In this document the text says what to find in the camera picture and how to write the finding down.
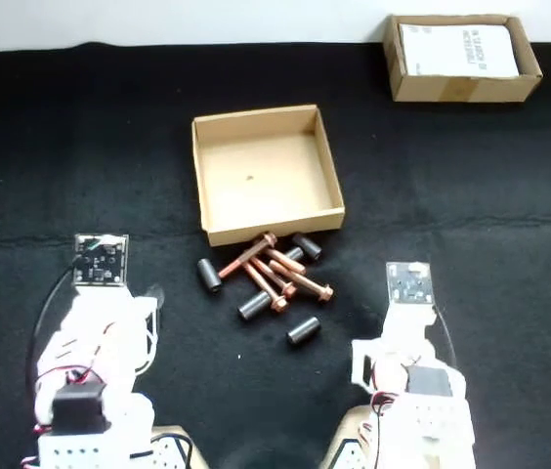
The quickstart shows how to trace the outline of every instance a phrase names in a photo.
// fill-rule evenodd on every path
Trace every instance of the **bolt head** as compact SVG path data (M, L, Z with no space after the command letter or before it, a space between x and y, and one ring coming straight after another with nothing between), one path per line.
M297 288L295 287L292 281L290 281L289 283L286 283L282 288L282 295L284 295L288 299L291 299L296 292L297 292Z
M330 285L326 285L323 288L323 291L321 292L321 294L318 296L318 299L320 301L328 301L333 294L334 294L334 290L330 288Z
M286 303L286 299L283 296L280 296L274 300L272 303L272 310L276 311L277 313L281 313L286 309L288 306L288 303Z
M274 247L276 245L277 237L275 234L271 232L266 232L263 234L263 237L267 240L269 246Z

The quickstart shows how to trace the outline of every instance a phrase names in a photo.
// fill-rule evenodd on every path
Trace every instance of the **cable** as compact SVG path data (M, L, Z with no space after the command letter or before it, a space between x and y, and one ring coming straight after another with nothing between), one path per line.
M445 316L443 316L443 313L441 313L441 309L434 306L434 311L441 320L441 325L443 326L443 331L445 333L445 339L447 341L447 346L449 347L449 365L452 368L458 369L458 362L455 357L455 349L453 348L453 341L451 340L451 334L449 333L449 327L447 327L447 323L445 321Z
M141 376L143 373L149 370L156 358L156 349L158 345L158 309L154 310L151 314L151 331L147 329L146 324L146 336L149 339L149 352L146 363L135 371L137 376Z
M187 451L187 457L185 458L185 469L191 469L191 455L193 454L193 442L191 441L191 439L180 433L167 432L167 433L161 433L159 435L156 435L150 440L150 442L156 443L162 440L163 438L173 438L176 441L180 440L182 442L185 442L187 445L189 445L189 451Z
M29 456L21 460L20 466L21 469L39 469L40 466L34 465L35 463L39 463L39 458L37 456Z
M373 464L373 469L378 469L378 464L380 461L380 416L382 415L382 407L385 405L391 405L394 401L397 395L392 393L385 393L383 391L378 391L371 396L371 410L375 412L377 415L377 435L376 435L376 445L377 445L377 451L375 453L375 464Z
M78 373L77 368L85 368L85 369L81 373ZM74 383L84 382L84 379L90 373L93 373L95 375L95 377L98 379L98 381L100 381L101 383L104 383L104 380L100 377L100 375L97 372L93 371L90 367L87 367L83 364L66 364L64 366L55 366L54 368L50 368L47 371L44 371L43 373L41 373L36 378L36 381L35 381L35 393L38 391L37 388L39 387L39 382L41 381L41 378L44 378L48 374L53 373L55 371L64 371L65 372L65 377L66 377L66 374L69 373L69 372L78 373L78 376L76 376L75 378L72 378L72 381L69 381L69 378L66 377L66 381L68 381L68 382L74 382Z
M74 383L77 383L77 384L82 384L84 382L86 382L87 378L89 377L89 375L91 373L95 374L96 375L96 378L101 382L101 383L104 383L104 380L100 377L100 375L93 370L93 366L96 364L96 358L98 357L98 353L100 352L100 350L102 349L102 344L104 343L104 336L106 335L106 333L108 332L108 330L113 327L115 325L115 322L110 322L109 324L106 325L106 327L104 328L104 331L102 332L102 338L100 339L100 344L98 345L98 348L96 349L96 351L93 353L93 358L91 359L91 364L89 364L89 366L87 366L87 369L85 369L85 371L80 375L80 377L78 377Z

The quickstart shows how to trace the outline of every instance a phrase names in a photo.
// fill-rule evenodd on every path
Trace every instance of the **empty cardboard box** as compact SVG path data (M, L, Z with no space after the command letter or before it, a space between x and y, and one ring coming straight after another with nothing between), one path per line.
M488 78L475 76L410 75L406 72L400 24L454 25L498 24L510 32L519 76ZM542 71L521 21L503 15L470 16L392 16L384 34L384 53L388 62L394 101L403 102L523 102L542 79Z
M343 224L345 205L317 106L197 117L192 136L210 245Z

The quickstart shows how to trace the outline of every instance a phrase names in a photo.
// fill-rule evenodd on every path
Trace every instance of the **circuit board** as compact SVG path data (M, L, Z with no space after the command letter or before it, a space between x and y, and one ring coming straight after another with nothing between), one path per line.
M77 234L74 285L123 286L128 266L128 235Z
M388 262L386 278L394 303L433 305L430 265L423 262Z

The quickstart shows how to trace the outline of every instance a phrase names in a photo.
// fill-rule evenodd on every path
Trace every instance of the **white wall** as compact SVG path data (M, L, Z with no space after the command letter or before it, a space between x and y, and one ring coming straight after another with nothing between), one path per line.
M519 16L551 41L551 0L0 0L0 50L379 40L389 14Z

